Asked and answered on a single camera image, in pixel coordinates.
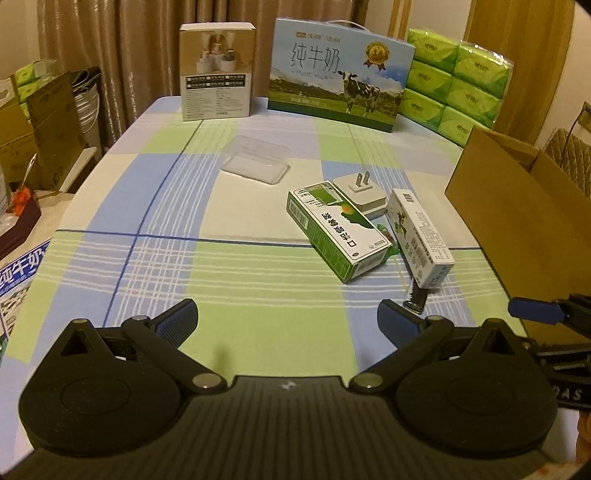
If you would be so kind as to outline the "person right hand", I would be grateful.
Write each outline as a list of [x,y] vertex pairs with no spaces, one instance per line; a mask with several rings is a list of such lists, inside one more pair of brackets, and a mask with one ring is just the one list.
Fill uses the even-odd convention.
[[580,412],[577,424],[576,461],[586,463],[591,459],[591,417],[589,412]]

